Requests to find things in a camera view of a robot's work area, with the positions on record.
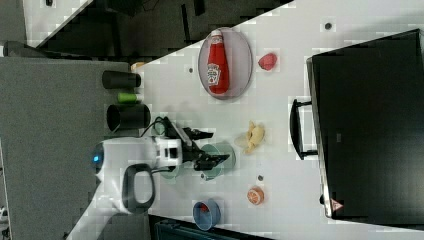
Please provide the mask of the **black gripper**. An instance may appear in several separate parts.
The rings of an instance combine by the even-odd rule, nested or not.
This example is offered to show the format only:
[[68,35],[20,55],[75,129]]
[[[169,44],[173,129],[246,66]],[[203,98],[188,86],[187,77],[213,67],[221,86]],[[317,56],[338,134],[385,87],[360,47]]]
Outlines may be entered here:
[[195,170],[211,170],[230,157],[229,154],[205,155],[205,152],[196,145],[195,140],[212,138],[211,132],[189,127],[179,128],[168,117],[163,118],[163,125],[167,138],[181,141],[182,162],[192,162]]

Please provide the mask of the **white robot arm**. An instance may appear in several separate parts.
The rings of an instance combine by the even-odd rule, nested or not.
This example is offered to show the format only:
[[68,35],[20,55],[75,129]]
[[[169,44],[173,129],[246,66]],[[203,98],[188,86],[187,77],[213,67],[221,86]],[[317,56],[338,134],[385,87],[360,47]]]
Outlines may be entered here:
[[207,153],[197,146],[198,140],[213,136],[210,132],[178,127],[167,117],[158,117],[154,123],[163,126],[159,136],[119,137],[96,145],[91,163],[98,185],[66,240],[97,240],[113,216],[146,212],[154,203],[156,189],[151,185],[150,198],[138,200],[139,173],[145,172],[152,182],[155,173],[172,171],[186,162],[196,171],[205,171],[230,158],[228,153]]

